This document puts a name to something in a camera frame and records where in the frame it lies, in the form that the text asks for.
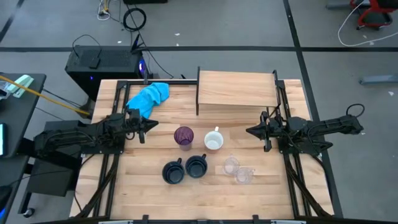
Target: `purple cup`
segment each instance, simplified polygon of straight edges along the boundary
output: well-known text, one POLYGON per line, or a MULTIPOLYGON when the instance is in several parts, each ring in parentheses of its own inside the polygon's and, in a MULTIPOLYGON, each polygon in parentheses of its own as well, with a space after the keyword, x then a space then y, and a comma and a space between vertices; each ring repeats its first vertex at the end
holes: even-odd
POLYGON ((188 151, 192 148, 193 131, 188 127, 179 127, 174 132, 174 140, 183 151, 188 151))

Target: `white mug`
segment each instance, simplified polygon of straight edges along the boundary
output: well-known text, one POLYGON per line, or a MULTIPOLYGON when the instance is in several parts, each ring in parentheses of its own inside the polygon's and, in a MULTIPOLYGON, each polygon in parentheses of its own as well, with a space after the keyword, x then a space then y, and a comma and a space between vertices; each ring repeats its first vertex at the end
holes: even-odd
POLYGON ((223 136, 218 132, 218 127, 214 131, 210 131, 205 136, 205 146, 209 150, 217 150, 222 147, 224 143, 223 136))

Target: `black desk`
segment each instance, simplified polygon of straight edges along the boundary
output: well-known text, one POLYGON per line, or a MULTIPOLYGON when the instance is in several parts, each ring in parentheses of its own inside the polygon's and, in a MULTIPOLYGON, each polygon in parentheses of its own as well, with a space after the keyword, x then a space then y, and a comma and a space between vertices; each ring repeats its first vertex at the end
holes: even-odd
MULTIPOLYGON (((0 74, 11 80, 17 80, 23 74, 0 74)), ((29 88, 41 92, 46 76, 44 74, 28 74, 34 81, 29 88)), ((26 127, 29 124, 33 111, 36 107, 38 96, 25 92, 19 99, 10 96, 6 100, 0 101, 0 122, 7 125, 7 151, 17 151, 25 135, 26 127)), ((11 182, 22 178, 25 172, 28 156, 14 156, 0 159, 0 185, 8 185, 11 182)), ((6 211, 0 223, 5 223, 10 212, 11 205, 16 196, 20 182, 12 185, 10 199, 6 205, 6 211)))

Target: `computer tower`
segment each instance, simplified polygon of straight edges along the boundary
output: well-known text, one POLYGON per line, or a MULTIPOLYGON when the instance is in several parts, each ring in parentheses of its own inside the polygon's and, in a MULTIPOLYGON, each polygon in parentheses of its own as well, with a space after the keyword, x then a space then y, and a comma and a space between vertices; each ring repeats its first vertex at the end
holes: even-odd
POLYGON ((147 71, 142 52, 121 46, 74 46, 65 71, 96 101, 101 80, 140 79, 152 75, 147 71))

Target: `blue cloth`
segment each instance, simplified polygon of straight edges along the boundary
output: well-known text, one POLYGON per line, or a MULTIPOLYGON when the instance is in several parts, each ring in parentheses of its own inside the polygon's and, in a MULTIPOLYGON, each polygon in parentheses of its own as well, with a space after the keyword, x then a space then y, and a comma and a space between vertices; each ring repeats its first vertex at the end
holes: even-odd
POLYGON ((129 109, 139 109, 139 114, 149 118, 154 106, 159 106, 161 102, 169 97, 169 84, 152 83, 143 88, 135 97, 133 97, 127 106, 129 109))

